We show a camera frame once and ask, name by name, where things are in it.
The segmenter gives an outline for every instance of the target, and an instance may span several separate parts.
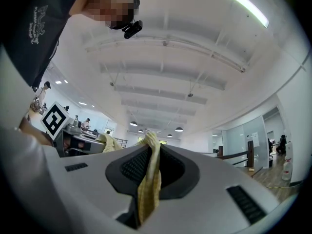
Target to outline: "window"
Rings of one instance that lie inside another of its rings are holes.
[[[138,142],[139,142],[140,140],[143,140],[143,137],[139,137],[139,138],[137,139]],[[160,144],[165,144],[165,145],[167,145],[167,142],[166,142],[166,141],[160,140],[159,143],[160,143]]]

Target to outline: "man in black shirt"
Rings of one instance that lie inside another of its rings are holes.
[[[83,14],[106,21],[112,29],[120,29],[133,20],[139,0],[22,0],[18,14],[4,15],[8,27],[3,38],[11,62],[29,86],[38,87],[59,44],[59,37],[74,15]],[[42,133],[24,118],[20,129],[34,135],[42,144]]]

